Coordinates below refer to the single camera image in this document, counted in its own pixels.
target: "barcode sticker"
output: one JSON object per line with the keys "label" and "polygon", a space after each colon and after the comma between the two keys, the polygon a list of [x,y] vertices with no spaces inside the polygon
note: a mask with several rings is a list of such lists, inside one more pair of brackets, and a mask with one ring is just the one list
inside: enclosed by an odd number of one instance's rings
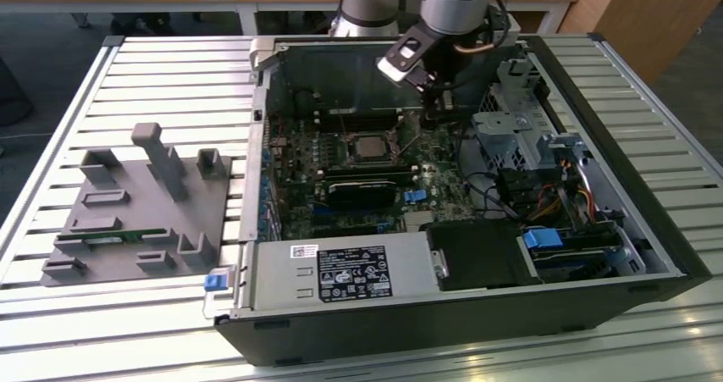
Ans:
{"label": "barcode sticker", "polygon": [[292,245],[291,257],[316,257],[319,245]]}

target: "blue connector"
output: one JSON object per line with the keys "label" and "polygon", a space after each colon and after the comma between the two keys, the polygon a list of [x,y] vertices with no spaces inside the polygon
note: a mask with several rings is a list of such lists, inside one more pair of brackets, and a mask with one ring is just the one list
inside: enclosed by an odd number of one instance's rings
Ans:
{"label": "blue connector", "polygon": [[206,291],[224,291],[228,289],[228,274],[207,274],[203,283]]}
{"label": "blue connector", "polygon": [[404,202],[422,202],[427,198],[427,190],[406,191]]}
{"label": "blue connector", "polygon": [[554,228],[534,228],[522,235],[527,249],[559,248],[563,246],[560,234]]}

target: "table leg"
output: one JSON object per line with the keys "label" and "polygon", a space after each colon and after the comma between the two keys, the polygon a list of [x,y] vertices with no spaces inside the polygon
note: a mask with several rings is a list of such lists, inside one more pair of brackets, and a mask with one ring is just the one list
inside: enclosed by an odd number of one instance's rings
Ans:
{"label": "table leg", "polygon": [[552,35],[558,33],[571,3],[563,1],[547,4],[550,5],[550,10],[544,14],[544,18],[542,18],[540,28],[538,29],[540,35]]}
{"label": "table leg", "polygon": [[236,7],[239,13],[240,28],[246,36],[259,35],[259,26],[256,24],[258,7],[254,3],[242,3]]}
{"label": "table leg", "polygon": [[88,13],[78,12],[72,13],[71,16],[80,29],[87,29],[91,27],[91,22],[88,22]]}

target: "gray plastic peg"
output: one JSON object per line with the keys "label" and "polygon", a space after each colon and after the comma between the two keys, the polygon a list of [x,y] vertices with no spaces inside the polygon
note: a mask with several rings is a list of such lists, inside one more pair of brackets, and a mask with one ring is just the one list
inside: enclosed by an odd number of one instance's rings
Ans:
{"label": "gray plastic peg", "polygon": [[131,140],[136,146],[146,150],[148,160],[156,176],[164,183],[166,189],[175,202],[182,202],[188,198],[188,190],[183,185],[182,175],[179,174],[179,164],[182,163],[179,155],[174,150],[168,151],[160,141],[160,125],[156,123],[136,124],[131,134]]}

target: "wooden cabinet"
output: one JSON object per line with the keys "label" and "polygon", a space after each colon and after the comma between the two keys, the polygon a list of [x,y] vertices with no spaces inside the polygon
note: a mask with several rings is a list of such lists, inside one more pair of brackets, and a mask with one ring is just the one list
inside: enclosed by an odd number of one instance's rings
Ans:
{"label": "wooden cabinet", "polygon": [[600,32],[651,84],[719,3],[721,0],[579,0],[559,31]]}

